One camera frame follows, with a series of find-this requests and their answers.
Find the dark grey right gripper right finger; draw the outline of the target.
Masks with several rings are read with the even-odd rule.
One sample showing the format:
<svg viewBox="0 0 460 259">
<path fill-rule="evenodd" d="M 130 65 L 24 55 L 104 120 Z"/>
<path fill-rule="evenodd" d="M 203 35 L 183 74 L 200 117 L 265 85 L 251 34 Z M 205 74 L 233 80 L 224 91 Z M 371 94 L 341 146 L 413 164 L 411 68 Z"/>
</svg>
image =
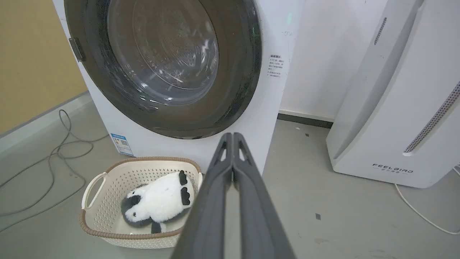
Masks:
<svg viewBox="0 0 460 259">
<path fill-rule="evenodd" d="M 233 183 L 239 192 L 241 258 L 294 259 L 294 250 L 243 134 L 233 134 Z"/>
</svg>

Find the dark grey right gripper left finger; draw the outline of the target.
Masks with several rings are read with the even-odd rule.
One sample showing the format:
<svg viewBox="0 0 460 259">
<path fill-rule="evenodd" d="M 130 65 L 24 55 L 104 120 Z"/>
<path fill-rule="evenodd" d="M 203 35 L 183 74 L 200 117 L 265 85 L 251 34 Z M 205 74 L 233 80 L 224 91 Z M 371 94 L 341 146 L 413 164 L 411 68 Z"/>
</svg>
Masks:
<svg viewBox="0 0 460 259">
<path fill-rule="evenodd" d="M 231 133 L 221 137 L 171 254 L 172 259 L 225 257 L 225 208 L 231 182 L 231 141 Z"/>
</svg>

